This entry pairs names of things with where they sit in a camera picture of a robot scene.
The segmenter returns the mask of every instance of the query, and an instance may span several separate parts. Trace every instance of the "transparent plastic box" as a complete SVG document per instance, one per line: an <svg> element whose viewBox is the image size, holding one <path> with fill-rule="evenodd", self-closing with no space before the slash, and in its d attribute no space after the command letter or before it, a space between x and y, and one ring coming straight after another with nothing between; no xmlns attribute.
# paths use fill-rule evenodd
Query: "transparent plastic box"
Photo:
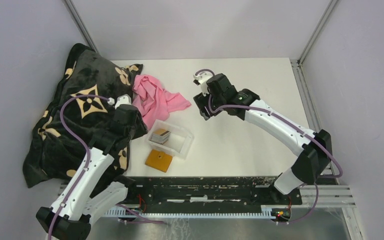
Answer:
<svg viewBox="0 0 384 240"><path fill-rule="evenodd" d="M164 144L150 141L152 133L158 129L170 131L170 137ZM157 151L164 152L173 157L178 156L179 158L185 159L188 155L189 148L191 148L192 142L194 141L194 135L184 127L157 119L146 135L146 141Z"/></svg>

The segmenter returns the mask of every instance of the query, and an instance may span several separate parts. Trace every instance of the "pink towel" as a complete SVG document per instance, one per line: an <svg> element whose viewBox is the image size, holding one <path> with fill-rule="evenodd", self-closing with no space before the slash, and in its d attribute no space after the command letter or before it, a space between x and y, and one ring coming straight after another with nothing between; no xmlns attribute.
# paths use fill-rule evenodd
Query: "pink towel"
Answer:
<svg viewBox="0 0 384 240"><path fill-rule="evenodd" d="M170 93L161 86L161 82L150 75L136 75L133 92L138 96L133 106L139 109L148 130L155 120L165 121L171 112L187 109L191 103L180 93Z"/></svg>

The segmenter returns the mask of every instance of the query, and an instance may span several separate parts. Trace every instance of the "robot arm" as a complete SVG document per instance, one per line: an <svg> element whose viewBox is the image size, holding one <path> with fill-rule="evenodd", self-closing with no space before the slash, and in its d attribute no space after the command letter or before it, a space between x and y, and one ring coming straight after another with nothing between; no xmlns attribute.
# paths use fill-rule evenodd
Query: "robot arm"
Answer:
<svg viewBox="0 0 384 240"><path fill-rule="evenodd" d="M193 82L201 86L202 92L193 99L205 120L221 112L214 109L223 109L229 115L237 116L267 131L298 157L292 167L281 173L270 185L275 200L301 185L313 184L329 164L328 156L305 137L307 135L315 139L331 153L331 136L328 132L321 130L317 133L292 122L254 92L248 89L237 91L222 73L213 76L210 72L203 71L194 78Z"/></svg>
<svg viewBox="0 0 384 240"><path fill-rule="evenodd" d="M146 133L142 116L131 105L130 97L120 96L115 104L113 120L108 123L107 128L98 130L92 136L89 143L89 163L86 163L88 158L85 155L64 192L50 207L41 207L37 212L36 218L44 230L49 231L55 217L52 236L61 240L86 239L92 225L111 207L127 197L126 185L131 184L130 179L119 176L105 190L89 199L98 180L130 140Z"/></svg>

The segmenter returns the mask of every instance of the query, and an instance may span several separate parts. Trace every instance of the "black blanket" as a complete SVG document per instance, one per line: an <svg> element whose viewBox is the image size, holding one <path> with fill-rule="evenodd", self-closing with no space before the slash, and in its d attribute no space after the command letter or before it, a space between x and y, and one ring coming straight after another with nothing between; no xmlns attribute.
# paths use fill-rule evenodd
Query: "black blanket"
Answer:
<svg viewBox="0 0 384 240"><path fill-rule="evenodd" d="M118 67L80 43L72 47L55 95L32 131L30 150L22 167L29 188L52 178L70 180L86 154L84 147L60 121L63 104L81 94L114 99L129 94L133 99L135 75L140 74L142 68L141 64ZM99 98L78 98L64 110L64 120L87 144L92 135L113 118L114 111ZM102 175L92 195L105 189L116 176L127 170L129 152L129 147L119 152L118 159Z"/></svg>

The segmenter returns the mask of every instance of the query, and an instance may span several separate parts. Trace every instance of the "cable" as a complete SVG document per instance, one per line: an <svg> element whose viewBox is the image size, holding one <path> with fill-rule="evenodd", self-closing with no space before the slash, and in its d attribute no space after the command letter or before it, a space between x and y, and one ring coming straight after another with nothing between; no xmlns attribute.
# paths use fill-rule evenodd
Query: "cable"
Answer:
<svg viewBox="0 0 384 240"><path fill-rule="evenodd" d="M142 219L143 221L130 221L128 223L132 223L132 224L166 224L166 222L164 221L154 221L154 220L149 220L141 215L139 215L137 212L131 210L130 208L122 205L122 204L116 204L117 207L122 207L124 209L126 209L129 213L135 215L136 217Z"/></svg>
<svg viewBox="0 0 384 240"><path fill-rule="evenodd" d="M314 200L314 204L312 205L312 207L310 208L310 210L302 217L300 218L297 218L295 220L292 220L292 221L288 221L288 222L276 222L276 223L280 223L280 224L293 224L293 223L296 223L296 222L299 222L305 218L307 218L308 216L310 216L310 214L314 211L314 209L316 208L316 205L317 205L317 201L319 200L319 187L317 186L316 183L314 183L314 187L315 187L315 200Z"/></svg>
<svg viewBox="0 0 384 240"><path fill-rule="evenodd" d="M284 217L284 216L282 216L282 215L280 215L279 217L281 217L281 218L285 219L286 221L289 221L289 219L288 219L288 218L286 218L286 217Z"/></svg>
<svg viewBox="0 0 384 240"><path fill-rule="evenodd" d="M204 68L204 69L201 69L201 70L198 70L197 72L195 72L195 76L198 76L198 74L205 72L205 71L210 72L213 76L216 75L216 74L214 74L214 72L212 70Z"/></svg>
<svg viewBox="0 0 384 240"><path fill-rule="evenodd" d="M142 206L142 202L143 202L143 205L145 206L142 210L142 213L144 214L145 211L147 210L147 203L145 202L145 200L141 197L140 194L137 195L139 197L139 209L142 210L141 206Z"/></svg>
<svg viewBox="0 0 384 240"><path fill-rule="evenodd" d="M284 122L286 125L288 125L289 127L293 128L295 131L297 131L299 134L301 134L302 136L306 137L307 139L309 139L311 142L313 142L315 145L317 145L317 147L319 147L326 155L327 157L335 164L335 166L338 168L338 171L339 171L339 174L338 175L322 175L320 176L321 178L327 178L327 179L336 179L336 178L340 178L342 177L343 175L343 170L342 170L342 167L339 165L339 163L337 162L337 160L334 158L334 156L323 146L321 145L318 141L316 141L314 138L312 138L311 136L309 136L308 134L306 134L304 131L302 131L301 129L299 129L297 126L293 125L290 121L286 120L285 118L283 118L282 116L276 114L275 112L271 112L270 110L267 110L267 109L264 109L264 108L260 108L260 107L255 107L255 106L243 106L243 105L234 105L234 104L226 104L226 105L221 105L219 106L216 110L213 110L212 107L211 107L211 103L212 103L212 96L211 94L209 95L209 98L208 98L208 110L212 113L212 114L215 114L217 113L218 111L220 110L223 110L225 108L237 108L237 109L246 109L246 110L256 110L256 111L260 111L260 112L263 112L263 113L266 113L266 114L269 114L269 115L272 115L273 117L279 119L280 121Z"/></svg>
<svg viewBox="0 0 384 240"><path fill-rule="evenodd" d="M291 198L291 196L287 196L287 197L289 198L289 205L287 206L286 211L290 210L292 207L292 198Z"/></svg>
<svg viewBox="0 0 384 240"><path fill-rule="evenodd" d="M105 101L109 101L109 99L104 97L104 96L98 96L98 95L93 95L93 94L82 94L82 95L74 96L74 97L68 99L62 105L61 110L59 112L59 119L61 120L62 126L65 128L65 130L67 130L67 132L70 135L72 135L75 139L77 139L81 143L81 145L84 147L84 149L86 150L86 163L84 164L84 168L87 168L89 166L89 162L91 160L91 151L90 151L88 145L86 144L86 142L83 141L77 134L75 134L69 128L69 126L67 126L66 121L64 120L64 110L66 109L67 105L69 103L71 103L72 101L74 101L75 99L84 98L84 97L99 98L99 99L102 99L102 100L105 100ZM52 239L52 231L54 230L54 225L55 225L55 222L57 221L57 217L60 215L61 211L63 210L63 205L65 205L65 203L69 199L70 195L72 194L73 190L75 189L77 184L79 184L79 182L82 179L82 177L85 174L85 172L86 171L84 169L82 169L82 171L80 172L78 178L74 181L73 185L70 187L70 189L68 190L67 194L62 199L62 202L59 204L59 207L56 210L55 215L53 216L52 221L50 222L50 225L49 225L49 230L48 230L48 233L47 233L47 239L48 240Z"/></svg>

